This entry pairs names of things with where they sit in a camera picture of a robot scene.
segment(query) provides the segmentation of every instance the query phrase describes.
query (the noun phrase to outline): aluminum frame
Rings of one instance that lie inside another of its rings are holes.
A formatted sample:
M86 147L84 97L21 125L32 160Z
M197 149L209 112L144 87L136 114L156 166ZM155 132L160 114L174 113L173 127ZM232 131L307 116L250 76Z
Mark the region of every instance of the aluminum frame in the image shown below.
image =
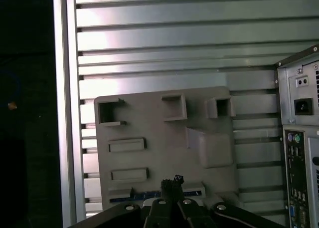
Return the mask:
M63 227L76 223L66 0L53 0Z

